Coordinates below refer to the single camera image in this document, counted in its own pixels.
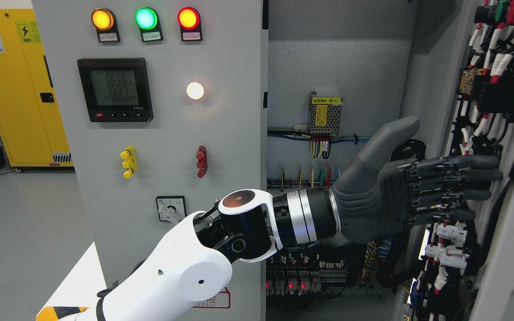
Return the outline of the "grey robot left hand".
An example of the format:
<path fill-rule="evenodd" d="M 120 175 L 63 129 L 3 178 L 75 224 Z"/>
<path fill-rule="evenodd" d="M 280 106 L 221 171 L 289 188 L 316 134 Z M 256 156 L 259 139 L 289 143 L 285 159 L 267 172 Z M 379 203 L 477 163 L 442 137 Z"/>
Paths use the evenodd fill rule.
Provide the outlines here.
<path fill-rule="evenodd" d="M 463 203 L 488 200 L 491 183 L 502 180 L 493 155 L 390 162 L 394 149 L 418 130 L 414 116 L 387 123 L 331 187 L 341 233 L 350 242 L 366 244 L 443 218 L 472 219 L 475 212 Z"/>

